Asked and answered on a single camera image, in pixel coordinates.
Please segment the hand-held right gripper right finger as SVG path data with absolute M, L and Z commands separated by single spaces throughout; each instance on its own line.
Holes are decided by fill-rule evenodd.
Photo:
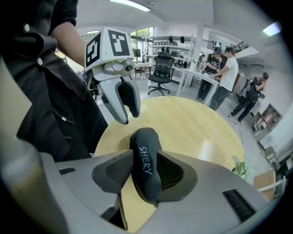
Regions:
M 245 224 L 266 199 L 229 169 L 182 154 L 158 150 L 150 157 L 145 197 L 156 211 L 139 234 L 247 234 Z

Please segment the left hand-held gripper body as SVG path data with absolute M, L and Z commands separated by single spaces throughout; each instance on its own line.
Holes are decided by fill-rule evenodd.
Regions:
M 97 81 L 130 75 L 135 64 L 129 35 L 105 27 L 85 47 L 85 73 Z

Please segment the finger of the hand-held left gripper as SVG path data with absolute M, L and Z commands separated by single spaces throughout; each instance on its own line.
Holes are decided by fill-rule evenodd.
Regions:
M 125 117 L 128 118 L 125 106 L 129 108 L 129 111 L 133 117 L 139 117 L 141 99 L 137 83 L 133 80 L 124 80 L 122 82 L 118 82 L 115 88 Z
M 128 115 L 118 92 L 121 84 L 121 78 L 113 78 L 100 81 L 99 87 L 103 92 L 102 101 L 114 119 L 121 124 L 128 124 Z

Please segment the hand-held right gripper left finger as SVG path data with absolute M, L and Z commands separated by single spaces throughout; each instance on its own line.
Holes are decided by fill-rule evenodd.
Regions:
M 40 158 L 68 234 L 127 234 L 121 192 L 132 171 L 132 150 L 59 163 L 47 153 Z

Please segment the black glasses case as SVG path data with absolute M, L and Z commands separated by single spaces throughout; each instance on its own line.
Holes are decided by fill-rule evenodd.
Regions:
M 157 171 L 157 152 L 162 149 L 159 136 L 153 128 L 140 128 L 130 138 L 133 150 L 132 180 L 137 193 L 145 202 L 157 205 L 162 193 Z

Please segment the person's left forearm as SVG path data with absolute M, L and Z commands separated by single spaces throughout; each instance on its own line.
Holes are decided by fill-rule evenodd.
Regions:
M 58 25 L 51 33 L 57 40 L 57 48 L 71 60 L 85 67 L 86 45 L 77 30 L 70 22 Z

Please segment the person's left hand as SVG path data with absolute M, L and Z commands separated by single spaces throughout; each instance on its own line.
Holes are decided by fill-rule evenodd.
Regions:
M 98 87 L 98 82 L 94 79 L 93 72 L 87 71 L 84 74 L 85 84 L 92 96 L 101 95 Z

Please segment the black office chair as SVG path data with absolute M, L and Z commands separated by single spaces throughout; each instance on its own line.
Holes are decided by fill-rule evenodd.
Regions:
M 157 86 L 149 86 L 148 89 L 153 88 L 148 91 L 148 95 L 154 91 L 160 91 L 164 96 L 163 91 L 167 91 L 168 94 L 170 90 L 163 88 L 165 84 L 170 83 L 173 77 L 173 71 L 171 71 L 175 59 L 171 57 L 168 52 L 161 52 L 158 56 L 154 58 L 155 69 L 153 74 L 150 74 L 148 80 L 157 83 Z

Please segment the small potted plant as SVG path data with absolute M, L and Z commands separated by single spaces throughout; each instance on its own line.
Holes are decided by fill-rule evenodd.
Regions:
M 232 169 L 232 172 L 244 181 L 247 181 L 248 168 L 245 162 L 240 161 L 236 155 L 233 155 L 232 158 L 234 160 L 234 167 Z

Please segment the person's black pants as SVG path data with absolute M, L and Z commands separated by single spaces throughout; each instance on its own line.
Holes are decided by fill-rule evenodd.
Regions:
M 56 162 L 90 158 L 108 124 L 85 85 L 78 85 L 76 94 L 49 75 L 37 88 L 18 138 Z

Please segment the cardboard box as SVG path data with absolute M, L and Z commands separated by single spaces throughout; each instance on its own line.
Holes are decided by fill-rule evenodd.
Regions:
M 274 199 L 276 182 L 275 171 L 270 170 L 263 174 L 257 175 L 253 179 L 253 186 L 268 200 Z

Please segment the round wooden table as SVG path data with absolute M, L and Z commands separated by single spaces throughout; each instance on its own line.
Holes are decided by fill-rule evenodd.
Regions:
M 126 125 L 112 121 L 95 151 L 96 156 L 128 149 L 139 128 L 153 128 L 164 150 L 210 161 L 228 169 L 233 157 L 244 159 L 244 149 L 229 123 L 217 112 L 194 100 L 160 96 L 142 100 L 141 113 Z

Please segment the white table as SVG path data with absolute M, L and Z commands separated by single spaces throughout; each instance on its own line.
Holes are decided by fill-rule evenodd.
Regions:
M 182 90 L 182 85 L 183 85 L 185 74 L 192 74 L 193 76 L 200 78 L 200 79 L 203 79 L 203 80 L 206 80 L 212 84 L 212 87 L 211 87 L 209 93 L 207 94 L 206 99 L 204 100 L 205 103 L 208 102 L 212 98 L 212 96 L 214 95 L 214 93 L 217 90 L 219 82 L 216 79 L 212 79 L 209 75 L 203 75 L 202 73 L 197 72 L 197 71 L 191 71 L 189 69 L 182 69 L 182 68 L 178 68 L 178 67 L 172 67 L 172 69 L 182 72 L 176 96 L 179 96 L 179 94 Z

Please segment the grey storage crate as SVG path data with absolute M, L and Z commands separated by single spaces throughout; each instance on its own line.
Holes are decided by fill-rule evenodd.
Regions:
M 270 164 L 278 163 L 277 154 L 272 146 L 269 146 L 264 150 L 264 157 Z

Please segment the person's black shirt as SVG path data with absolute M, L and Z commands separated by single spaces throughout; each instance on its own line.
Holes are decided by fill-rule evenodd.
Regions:
M 43 86 L 46 77 L 59 78 L 78 91 L 85 85 L 73 69 L 55 54 L 57 40 L 51 36 L 60 24 L 75 27 L 78 0 L 0 0 L 0 54 L 26 97 Z

